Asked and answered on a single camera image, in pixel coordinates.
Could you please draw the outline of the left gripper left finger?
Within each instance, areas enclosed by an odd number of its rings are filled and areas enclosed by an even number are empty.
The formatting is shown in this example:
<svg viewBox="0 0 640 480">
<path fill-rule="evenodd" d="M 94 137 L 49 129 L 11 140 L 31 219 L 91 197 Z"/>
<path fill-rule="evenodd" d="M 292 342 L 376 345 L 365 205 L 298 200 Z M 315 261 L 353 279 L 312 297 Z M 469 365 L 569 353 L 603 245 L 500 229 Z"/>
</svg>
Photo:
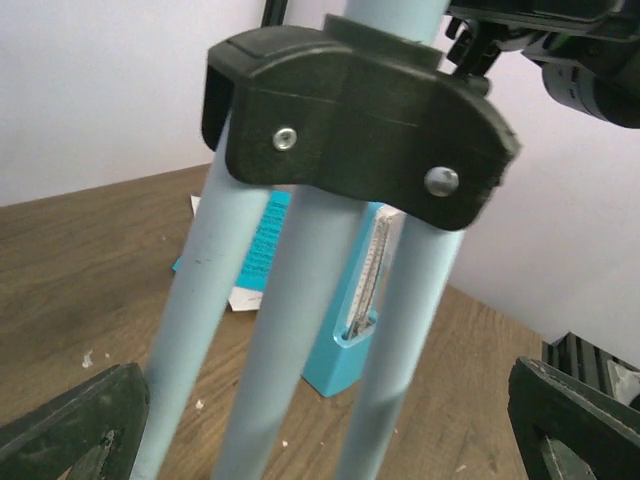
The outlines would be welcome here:
<svg viewBox="0 0 640 480">
<path fill-rule="evenodd" d="M 139 364 L 109 367 L 1 427 L 1 477 L 128 479 L 149 402 Z"/>
</svg>

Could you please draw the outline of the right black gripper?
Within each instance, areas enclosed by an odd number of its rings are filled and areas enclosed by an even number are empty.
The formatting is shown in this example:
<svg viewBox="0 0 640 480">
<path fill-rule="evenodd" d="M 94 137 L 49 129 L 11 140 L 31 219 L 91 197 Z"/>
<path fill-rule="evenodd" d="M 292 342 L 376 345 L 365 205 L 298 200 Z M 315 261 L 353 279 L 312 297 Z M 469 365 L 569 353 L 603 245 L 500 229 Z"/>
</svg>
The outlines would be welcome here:
<svg viewBox="0 0 640 480">
<path fill-rule="evenodd" d="M 638 1 L 451 1 L 447 13 L 456 17 L 445 31 L 454 41 L 446 59 L 456 76 L 486 75 L 501 54 L 504 25 L 572 35 L 639 34 Z M 639 127 L 637 39 L 552 33 L 529 46 L 529 60 L 540 67 L 557 103 L 622 128 Z"/>
</svg>

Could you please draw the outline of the blue metronome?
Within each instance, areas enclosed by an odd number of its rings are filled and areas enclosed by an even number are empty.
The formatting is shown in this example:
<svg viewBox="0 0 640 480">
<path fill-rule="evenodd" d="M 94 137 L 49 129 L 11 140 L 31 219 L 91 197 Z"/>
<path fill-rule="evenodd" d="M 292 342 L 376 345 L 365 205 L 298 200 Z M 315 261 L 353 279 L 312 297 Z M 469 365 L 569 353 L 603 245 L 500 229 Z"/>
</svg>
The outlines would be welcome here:
<svg viewBox="0 0 640 480">
<path fill-rule="evenodd" d="M 394 207 L 367 206 L 303 371 L 304 380 L 325 398 L 361 378 L 403 222 L 404 214 Z"/>
</svg>

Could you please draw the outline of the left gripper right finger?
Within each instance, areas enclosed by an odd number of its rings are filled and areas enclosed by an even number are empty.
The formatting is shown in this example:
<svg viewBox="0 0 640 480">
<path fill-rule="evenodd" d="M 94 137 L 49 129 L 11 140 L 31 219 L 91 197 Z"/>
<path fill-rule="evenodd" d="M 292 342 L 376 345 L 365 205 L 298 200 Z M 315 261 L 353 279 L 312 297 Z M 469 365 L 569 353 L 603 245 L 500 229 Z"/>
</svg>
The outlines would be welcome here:
<svg viewBox="0 0 640 480">
<path fill-rule="evenodd" d="M 530 479 L 639 477 L 639 412 L 540 360 L 516 360 L 508 414 Z"/>
</svg>

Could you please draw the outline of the blue sheet music page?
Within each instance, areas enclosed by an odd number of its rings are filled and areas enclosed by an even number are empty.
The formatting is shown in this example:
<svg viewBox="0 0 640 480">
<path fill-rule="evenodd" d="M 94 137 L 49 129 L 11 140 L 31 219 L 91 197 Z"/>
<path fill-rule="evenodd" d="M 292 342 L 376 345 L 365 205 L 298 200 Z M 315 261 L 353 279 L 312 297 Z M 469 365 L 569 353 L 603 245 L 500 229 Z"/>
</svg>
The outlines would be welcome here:
<svg viewBox="0 0 640 480">
<path fill-rule="evenodd" d="M 235 286 L 262 292 L 275 256 L 291 194 L 272 191 Z"/>
</svg>

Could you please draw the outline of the light blue music stand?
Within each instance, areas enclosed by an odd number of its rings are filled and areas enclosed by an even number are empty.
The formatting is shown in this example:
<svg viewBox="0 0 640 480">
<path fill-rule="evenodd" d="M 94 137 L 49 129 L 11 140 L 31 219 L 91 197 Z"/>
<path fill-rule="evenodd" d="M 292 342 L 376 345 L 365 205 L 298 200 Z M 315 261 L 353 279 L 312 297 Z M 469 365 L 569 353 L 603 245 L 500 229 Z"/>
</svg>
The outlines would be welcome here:
<svg viewBox="0 0 640 480">
<path fill-rule="evenodd" d="M 294 187 L 216 479 L 258 479 L 367 204 L 405 215 L 335 475 L 381 468 L 465 228 L 519 146 L 481 77 L 446 59 L 451 1 L 351 1 L 321 29 L 269 26 L 208 53 L 202 135 L 215 159 L 146 378 L 132 469 L 155 478 L 278 184 Z"/>
</svg>

